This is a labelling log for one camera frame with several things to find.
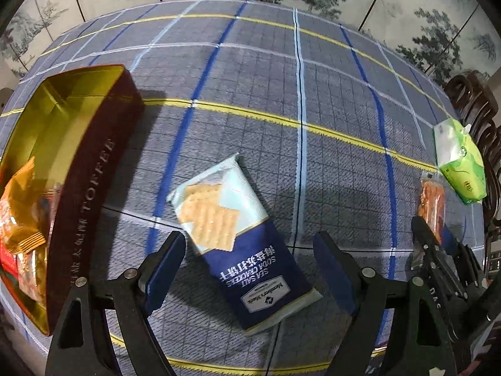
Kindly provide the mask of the clear fried twist packet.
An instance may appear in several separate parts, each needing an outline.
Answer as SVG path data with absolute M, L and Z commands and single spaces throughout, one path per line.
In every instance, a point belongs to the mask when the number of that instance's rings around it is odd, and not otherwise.
M 442 235 L 445 218 L 445 188 L 439 175 L 424 171 L 420 178 L 420 198 L 417 209 L 417 216 L 421 217 L 433 232 L 439 245 L 442 244 Z M 418 241 L 418 235 L 414 233 L 414 226 L 411 226 L 413 233 L 413 255 L 411 270 L 417 272 L 423 266 L 425 258 L 425 247 Z

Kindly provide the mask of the green tissue pack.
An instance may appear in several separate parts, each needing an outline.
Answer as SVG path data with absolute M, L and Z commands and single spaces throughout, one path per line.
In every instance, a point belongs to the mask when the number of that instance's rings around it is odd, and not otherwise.
M 470 127 L 454 118 L 433 127 L 437 166 L 466 205 L 487 196 L 483 159 L 470 136 Z

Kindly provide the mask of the orange snack packet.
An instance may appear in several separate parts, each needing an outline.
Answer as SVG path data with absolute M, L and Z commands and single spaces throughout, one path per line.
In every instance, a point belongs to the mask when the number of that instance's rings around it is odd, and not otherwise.
M 1 241 L 7 252 L 29 254 L 46 243 L 37 214 L 41 194 L 33 156 L 13 174 L 1 197 Z

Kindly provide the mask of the dark wooden chair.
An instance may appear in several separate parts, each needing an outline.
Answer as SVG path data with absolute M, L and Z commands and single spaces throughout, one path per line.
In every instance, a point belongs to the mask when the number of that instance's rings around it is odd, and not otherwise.
M 481 153 L 486 180 L 487 197 L 482 200 L 485 230 L 500 226 L 500 102 L 496 100 L 483 75 L 478 71 L 452 77 L 444 87 L 459 120 L 471 125 L 470 136 Z

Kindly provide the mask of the blue soda cracker packet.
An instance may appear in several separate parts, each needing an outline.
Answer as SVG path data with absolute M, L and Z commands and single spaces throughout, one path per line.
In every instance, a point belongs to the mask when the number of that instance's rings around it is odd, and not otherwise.
M 321 299 L 280 237 L 233 154 L 167 196 L 246 334 Z

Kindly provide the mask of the gold and maroon toffee tin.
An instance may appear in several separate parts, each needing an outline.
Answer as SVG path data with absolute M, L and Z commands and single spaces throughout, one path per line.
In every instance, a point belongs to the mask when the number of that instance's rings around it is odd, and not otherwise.
M 33 92 L 1 158 L 1 197 L 35 157 L 43 193 L 62 188 L 49 243 L 47 305 L 12 295 L 44 335 L 54 332 L 70 287 L 87 276 L 99 215 L 144 104 L 123 65 L 95 65 L 46 78 Z

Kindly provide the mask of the painted folding screen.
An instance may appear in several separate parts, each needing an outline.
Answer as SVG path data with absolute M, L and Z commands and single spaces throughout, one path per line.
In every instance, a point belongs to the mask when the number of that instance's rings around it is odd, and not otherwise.
M 21 0 L 1 37 L 14 75 L 64 31 L 111 11 L 165 0 Z M 340 22 L 384 43 L 444 82 L 455 73 L 500 68 L 500 33 L 478 0 L 256 0 Z

